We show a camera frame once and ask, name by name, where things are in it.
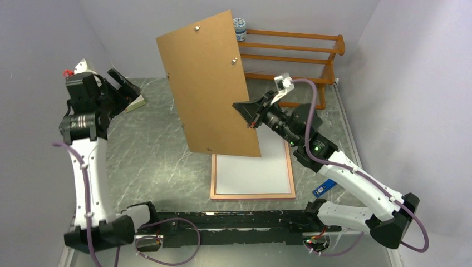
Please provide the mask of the brown frame backing board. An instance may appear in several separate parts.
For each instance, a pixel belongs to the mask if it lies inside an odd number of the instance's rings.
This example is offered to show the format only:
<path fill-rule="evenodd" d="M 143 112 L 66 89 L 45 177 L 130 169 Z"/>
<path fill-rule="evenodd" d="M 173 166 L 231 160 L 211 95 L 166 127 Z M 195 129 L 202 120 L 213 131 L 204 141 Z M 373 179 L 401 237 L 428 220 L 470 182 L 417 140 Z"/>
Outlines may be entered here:
<path fill-rule="evenodd" d="M 156 39 L 191 152 L 260 157 L 258 136 L 233 108 L 249 94 L 231 11 Z"/>

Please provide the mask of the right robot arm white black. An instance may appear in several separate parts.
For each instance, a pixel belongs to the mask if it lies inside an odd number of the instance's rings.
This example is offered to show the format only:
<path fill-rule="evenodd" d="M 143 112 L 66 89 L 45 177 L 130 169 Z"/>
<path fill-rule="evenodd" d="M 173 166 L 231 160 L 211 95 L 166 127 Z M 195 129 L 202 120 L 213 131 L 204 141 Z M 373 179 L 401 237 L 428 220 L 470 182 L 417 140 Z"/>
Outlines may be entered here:
<path fill-rule="evenodd" d="M 341 226 L 369 233 L 390 249 L 402 245 L 415 219 L 419 198 L 389 188 L 353 163 L 336 144 L 318 132 L 323 121 L 311 104 L 302 104 L 287 114 L 278 103 L 272 102 L 275 95 L 269 91 L 257 101 L 235 102 L 232 106 L 248 127 L 266 125 L 294 148 L 293 154 L 302 166 L 342 186 L 364 204 L 364 207 L 353 207 L 316 199 L 304 210 L 307 226 L 314 231 Z"/>

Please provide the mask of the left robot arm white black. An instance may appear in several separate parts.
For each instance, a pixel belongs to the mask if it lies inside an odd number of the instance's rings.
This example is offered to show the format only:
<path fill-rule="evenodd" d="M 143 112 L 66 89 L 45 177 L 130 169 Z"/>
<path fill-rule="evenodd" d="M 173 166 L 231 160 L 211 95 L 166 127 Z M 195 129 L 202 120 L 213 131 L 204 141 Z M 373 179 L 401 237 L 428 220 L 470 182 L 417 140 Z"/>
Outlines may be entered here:
<path fill-rule="evenodd" d="M 139 97 L 140 89 L 114 68 L 107 73 L 119 88 L 92 71 L 74 71 L 65 78 L 70 98 L 59 125 L 63 140 L 57 143 L 70 155 L 76 193 L 74 226 L 64 234 L 64 242 L 87 254 L 130 244 L 139 229 L 151 234 L 159 226 L 152 202 L 117 214 L 108 198 L 107 131 L 111 120 Z"/>

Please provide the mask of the small white green box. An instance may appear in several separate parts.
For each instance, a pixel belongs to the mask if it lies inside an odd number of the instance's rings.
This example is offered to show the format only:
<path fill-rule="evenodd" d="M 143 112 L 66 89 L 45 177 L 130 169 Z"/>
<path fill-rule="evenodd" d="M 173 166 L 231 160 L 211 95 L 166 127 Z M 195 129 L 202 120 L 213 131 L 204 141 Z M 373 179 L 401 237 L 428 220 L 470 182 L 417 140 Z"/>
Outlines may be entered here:
<path fill-rule="evenodd" d="M 143 97 L 143 95 L 140 95 L 137 99 L 132 101 L 132 103 L 130 103 L 127 108 L 124 109 L 124 112 L 125 113 L 131 112 L 145 104 L 146 104 L 145 98 Z"/>

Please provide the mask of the orange wooden rack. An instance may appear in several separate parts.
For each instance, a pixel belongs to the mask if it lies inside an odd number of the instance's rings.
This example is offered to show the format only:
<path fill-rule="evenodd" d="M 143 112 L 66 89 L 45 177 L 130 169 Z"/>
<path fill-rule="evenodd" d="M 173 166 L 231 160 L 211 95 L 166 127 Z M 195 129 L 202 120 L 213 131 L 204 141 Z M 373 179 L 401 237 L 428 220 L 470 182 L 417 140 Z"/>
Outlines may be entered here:
<path fill-rule="evenodd" d="M 326 108 L 326 87 L 335 82 L 335 58 L 346 51 L 344 37 L 338 35 L 247 30 L 238 42 L 246 78 L 272 80 L 289 73 L 305 78 L 318 89 L 317 108 Z"/>

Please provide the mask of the blue white lidded jar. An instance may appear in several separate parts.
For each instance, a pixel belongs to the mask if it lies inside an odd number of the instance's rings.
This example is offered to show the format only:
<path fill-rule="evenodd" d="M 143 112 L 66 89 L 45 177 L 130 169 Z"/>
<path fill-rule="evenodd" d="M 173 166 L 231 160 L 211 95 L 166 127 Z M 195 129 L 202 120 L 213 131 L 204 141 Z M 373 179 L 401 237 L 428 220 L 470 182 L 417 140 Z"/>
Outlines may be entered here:
<path fill-rule="evenodd" d="M 236 34 L 236 39 L 238 42 L 243 42 L 246 39 L 247 35 L 247 23 L 242 18 L 234 18 L 233 26 Z"/>

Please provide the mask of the blue black handled tool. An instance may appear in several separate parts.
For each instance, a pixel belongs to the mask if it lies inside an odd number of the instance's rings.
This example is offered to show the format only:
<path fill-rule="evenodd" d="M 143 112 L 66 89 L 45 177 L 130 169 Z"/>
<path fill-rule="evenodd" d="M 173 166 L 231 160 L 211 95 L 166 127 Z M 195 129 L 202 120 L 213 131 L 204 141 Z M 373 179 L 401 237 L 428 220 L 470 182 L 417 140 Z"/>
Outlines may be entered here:
<path fill-rule="evenodd" d="M 321 197 L 323 194 L 330 191 L 330 189 L 334 188 L 336 185 L 336 182 L 331 179 L 327 179 L 325 182 L 321 183 L 320 186 L 316 187 L 312 191 L 312 193 L 315 197 Z"/>

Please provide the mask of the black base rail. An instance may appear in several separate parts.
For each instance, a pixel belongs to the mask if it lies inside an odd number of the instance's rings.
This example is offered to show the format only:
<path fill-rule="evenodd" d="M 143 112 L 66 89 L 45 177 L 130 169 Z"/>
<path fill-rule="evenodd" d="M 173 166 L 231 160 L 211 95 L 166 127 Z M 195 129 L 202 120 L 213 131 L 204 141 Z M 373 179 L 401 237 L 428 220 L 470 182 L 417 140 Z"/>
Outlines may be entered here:
<path fill-rule="evenodd" d="M 155 211 L 137 235 L 158 235 L 164 248 L 180 248 L 197 244 L 302 245 L 310 236 L 341 230 L 340 226 L 324 226 L 304 210 Z"/>

